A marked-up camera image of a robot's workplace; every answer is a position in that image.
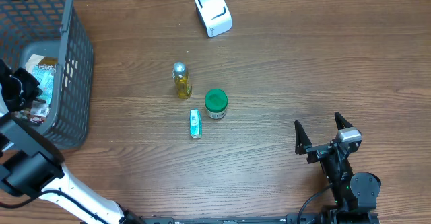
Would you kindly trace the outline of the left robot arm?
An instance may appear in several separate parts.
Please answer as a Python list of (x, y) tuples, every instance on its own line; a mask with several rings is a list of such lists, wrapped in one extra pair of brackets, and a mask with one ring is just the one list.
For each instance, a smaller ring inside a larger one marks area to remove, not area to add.
[(3, 203), (1, 207), (17, 209), (39, 198), (62, 207), (84, 223), (143, 223), (141, 217), (78, 180), (65, 166), (61, 152), (13, 115), (37, 98), (38, 85), (25, 69), (12, 71), (1, 63), (1, 151), (17, 149), (1, 164), (1, 189), (15, 197), (28, 196), (20, 204)]

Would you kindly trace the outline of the green lid jar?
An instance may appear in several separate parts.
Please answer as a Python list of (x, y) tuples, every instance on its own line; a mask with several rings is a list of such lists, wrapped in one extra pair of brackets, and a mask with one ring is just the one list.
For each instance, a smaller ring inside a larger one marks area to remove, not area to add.
[(205, 109), (212, 119), (225, 117), (228, 108), (228, 96), (221, 89), (211, 89), (205, 95)]

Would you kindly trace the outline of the yellow Vim drink bottle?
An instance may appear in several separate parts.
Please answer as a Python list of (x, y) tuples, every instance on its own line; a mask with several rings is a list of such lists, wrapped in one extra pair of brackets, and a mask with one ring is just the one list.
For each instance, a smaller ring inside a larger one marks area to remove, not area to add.
[(182, 99), (191, 97), (192, 86), (189, 83), (189, 70), (183, 62), (175, 62), (172, 69), (172, 78), (178, 97)]

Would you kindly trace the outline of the teal Kleenex tissue pack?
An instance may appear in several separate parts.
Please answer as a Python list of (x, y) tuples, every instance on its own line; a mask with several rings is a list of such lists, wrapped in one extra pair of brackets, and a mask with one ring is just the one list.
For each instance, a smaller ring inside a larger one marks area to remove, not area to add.
[(190, 110), (190, 135), (194, 139), (200, 139), (202, 137), (202, 121), (201, 115), (198, 109)]

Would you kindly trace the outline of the PanTree beige snack pouch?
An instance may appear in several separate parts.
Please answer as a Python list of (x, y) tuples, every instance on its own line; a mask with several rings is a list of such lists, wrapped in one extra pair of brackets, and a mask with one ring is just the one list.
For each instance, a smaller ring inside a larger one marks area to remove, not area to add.
[[(44, 57), (33, 54), (25, 64), (27, 72), (32, 74), (35, 66), (48, 65), (56, 67), (57, 59), (52, 57)], [(14, 116), (20, 120), (28, 121), (30, 124), (41, 125), (47, 119), (51, 110), (51, 104), (46, 104), (45, 101), (36, 98), (29, 108), (24, 108), (19, 112), (15, 112)]]

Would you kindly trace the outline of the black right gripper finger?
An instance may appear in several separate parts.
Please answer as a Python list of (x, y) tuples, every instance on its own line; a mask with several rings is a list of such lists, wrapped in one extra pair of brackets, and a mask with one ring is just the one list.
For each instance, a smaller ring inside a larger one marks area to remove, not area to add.
[(294, 122), (295, 126), (295, 135), (296, 135), (296, 145), (295, 145), (295, 154), (302, 155), (307, 154), (307, 149), (312, 147), (312, 143), (308, 138), (303, 126), (301, 125), (299, 120)]
[(350, 124), (339, 112), (336, 112), (334, 114), (334, 117), (335, 117), (335, 122), (338, 130), (343, 130), (346, 128), (353, 127), (353, 125)]

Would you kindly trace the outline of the teal snack packet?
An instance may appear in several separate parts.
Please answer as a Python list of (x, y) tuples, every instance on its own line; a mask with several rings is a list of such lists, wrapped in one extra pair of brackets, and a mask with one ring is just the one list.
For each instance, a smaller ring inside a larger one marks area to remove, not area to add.
[(55, 68), (48, 65), (35, 66), (32, 70), (32, 75), (40, 83), (38, 89), (42, 93), (38, 95), (38, 98), (45, 101), (46, 104), (50, 104), (53, 98)]

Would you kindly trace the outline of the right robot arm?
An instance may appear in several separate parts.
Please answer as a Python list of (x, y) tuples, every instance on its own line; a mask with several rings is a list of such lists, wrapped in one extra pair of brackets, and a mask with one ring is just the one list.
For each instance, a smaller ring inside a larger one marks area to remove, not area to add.
[[(328, 186), (311, 196), (298, 214), (288, 215), (288, 221), (296, 223), (379, 223), (372, 213), (380, 193), (381, 180), (370, 172), (354, 173), (348, 161), (362, 142), (362, 133), (339, 112), (334, 114), (337, 134), (324, 145), (314, 146), (299, 120), (294, 122), (296, 133), (295, 154), (306, 155), (308, 163), (319, 162), (328, 180)], [(310, 202), (332, 191), (335, 204), (324, 206), (317, 214), (304, 214)]]

